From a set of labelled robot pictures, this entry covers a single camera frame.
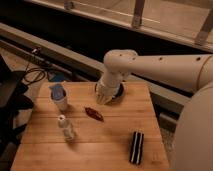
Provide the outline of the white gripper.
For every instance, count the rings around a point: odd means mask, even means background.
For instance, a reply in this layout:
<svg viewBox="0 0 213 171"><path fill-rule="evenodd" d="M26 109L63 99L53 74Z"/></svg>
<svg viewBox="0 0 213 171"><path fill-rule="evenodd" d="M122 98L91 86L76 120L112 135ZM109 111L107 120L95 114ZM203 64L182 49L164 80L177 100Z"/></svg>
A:
<svg viewBox="0 0 213 171"><path fill-rule="evenodd" d="M120 83L115 80L107 80L102 77L96 85L96 102L104 105L110 102L118 93Z"/></svg>

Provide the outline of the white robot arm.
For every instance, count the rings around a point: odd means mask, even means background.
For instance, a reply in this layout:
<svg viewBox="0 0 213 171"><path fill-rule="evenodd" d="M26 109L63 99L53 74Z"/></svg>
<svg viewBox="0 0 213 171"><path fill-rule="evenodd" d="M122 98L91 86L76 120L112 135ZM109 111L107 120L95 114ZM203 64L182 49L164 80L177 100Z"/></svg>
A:
<svg viewBox="0 0 213 171"><path fill-rule="evenodd" d="M171 171L213 171L213 54L141 56L108 51L96 84L99 104L110 102L130 74L192 95L175 130Z"/></svg>

